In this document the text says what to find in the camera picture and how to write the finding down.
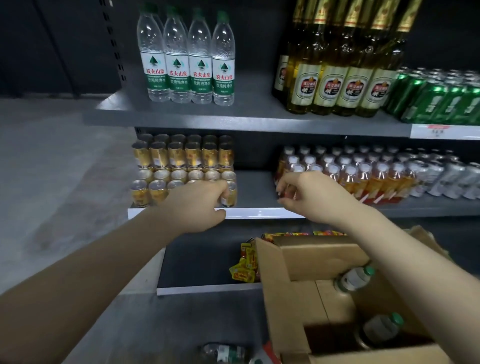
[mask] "green bottle cap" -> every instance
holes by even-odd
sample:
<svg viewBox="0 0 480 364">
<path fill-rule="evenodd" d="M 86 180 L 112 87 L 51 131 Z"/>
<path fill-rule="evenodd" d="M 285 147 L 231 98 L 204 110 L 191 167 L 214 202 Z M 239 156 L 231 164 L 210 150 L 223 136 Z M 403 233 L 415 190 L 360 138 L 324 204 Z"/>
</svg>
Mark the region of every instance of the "green bottle cap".
<svg viewBox="0 0 480 364">
<path fill-rule="evenodd" d="M 390 320 L 392 320 L 392 322 L 397 326 L 402 326 L 404 323 L 402 316 L 396 312 L 393 312 L 390 315 Z"/>
<path fill-rule="evenodd" d="M 158 6 L 157 4 L 153 4 L 152 2 L 144 2 L 142 5 L 140 5 L 140 11 L 142 12 L 151 12 L 153 14 L 158 13 Z"/>
<path fill-rule="evenodd" d="M 373 276 L 375 274 L 375 268 L 372 267 L 372 266 L 365 266 L 363 268 L 363 272 L 367 275 L 367 276 Z"/>
<path fill-rule="evenodd" d="M 224 12 L 223 10 L 219 10 L 217 15 L 216 15 L 216 21 L 218 23 L 226 23 L 228 24 L 228 22 L 230 21 L 230 19 L 228 18 L 228 14 L 227 12 Z"/>
<path fill-rule="evenodd" d="M 202 9 L 200 8 L 193 8 L 193 18 L 194 19 L 203 19 L 204 15 L 202 13 Z"/>
<path fill-rule="evenodd" d="M 178 15 L 178 11 L 177 11 L 177 8 L 175 6 L 167 6 L 167 16 L 169 18 L 173 18 L 174 16 L 177 16 Z"/>
</svg>

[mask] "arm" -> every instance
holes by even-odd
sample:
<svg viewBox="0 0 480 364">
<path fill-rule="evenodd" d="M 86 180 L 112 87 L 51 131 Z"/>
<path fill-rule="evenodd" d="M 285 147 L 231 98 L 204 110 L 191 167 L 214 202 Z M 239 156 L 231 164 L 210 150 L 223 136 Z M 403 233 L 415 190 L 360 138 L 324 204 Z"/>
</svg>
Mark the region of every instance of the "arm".
<svg viewBox="0 0 480 364">
<path fill-rule="evenodd" d="M 173 190 L 118 229 L 0 296 L 0 363 L 61 363 L 125 285 L 185 232 L 225 218 L 225 181 Z"/>
<path fill-rule="evenodd" d="M 288 173 L 277 191 L 287 184 L 297 186 L 302 198 L 279 203 L 353 236 L 447 355 L 456 364 L 480 363 L 480 281 L 322 173 Z"/>
</svg>

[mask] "open cardboard box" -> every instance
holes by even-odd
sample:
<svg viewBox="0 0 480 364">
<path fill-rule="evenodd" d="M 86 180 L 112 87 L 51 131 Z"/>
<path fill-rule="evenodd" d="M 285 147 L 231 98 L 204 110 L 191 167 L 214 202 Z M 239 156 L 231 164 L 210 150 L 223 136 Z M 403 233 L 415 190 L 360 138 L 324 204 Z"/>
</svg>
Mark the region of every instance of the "open cardboard box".
<svg viewBox="0 0 480 364">
<path fill-rule="evenodd" d="M 423 228 L 408 232 L 445 255 Z M 352 238 L 280 236 L 274 243 L 257 238 L 256 247 L 270 340 L 284 364 L 449 363 L 381 271 L 351 295 L 335 290 L 334 278 L 370 262 Z M 382 349 L 360 349 L 355 330 L 391 312 L 405 321 L 401 333 Z"/>
</svg>

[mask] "hand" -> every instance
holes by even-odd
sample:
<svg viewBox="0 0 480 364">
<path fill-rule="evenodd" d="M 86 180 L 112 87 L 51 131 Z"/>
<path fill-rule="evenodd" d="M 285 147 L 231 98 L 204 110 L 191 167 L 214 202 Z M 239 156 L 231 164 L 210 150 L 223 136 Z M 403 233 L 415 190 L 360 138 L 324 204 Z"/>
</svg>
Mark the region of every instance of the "hand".
<svg viewBox="0 0 480 364">
<path fill-rule="evenodd" d="M 355 218 L 355 214 L 361 213 L 358 210 L 366 207 L 317 170 L 284 174 L 276 187 L 277 192 L 284 191 L 289 184 L 297 187 L 297 199 L 280 198 L 278 202 L 313 222 L 342 228 L 346 219 Z"/>
<path fill-rule="evenodd" d="M 225 220 L 225 210 L 214 208 L 220 195 L 227 193 L 226 181 L 197 181 L 173 189 L 165 201 L 151 209 L 157 221 L 178 235 L 201 232 Z"/>
</svg>

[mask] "forearm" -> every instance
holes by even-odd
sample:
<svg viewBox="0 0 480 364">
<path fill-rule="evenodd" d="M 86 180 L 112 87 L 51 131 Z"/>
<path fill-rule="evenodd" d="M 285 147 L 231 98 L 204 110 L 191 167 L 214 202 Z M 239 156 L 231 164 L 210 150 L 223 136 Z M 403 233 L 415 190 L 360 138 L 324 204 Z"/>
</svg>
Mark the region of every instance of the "forearm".
<svg viewBox="0 0 480 364">
<path fill-rule="evenodd" d="M 432 337 L 456 363 L 480 363 L 480 282 L 363 206 L 343 228 L 380 265 Z"/>
<path fill-rule="evenodd" d="M 61 363 L 117 294 L 179 235 L 150 209 L 0 296 L 0 363 Z"/>
</svg>

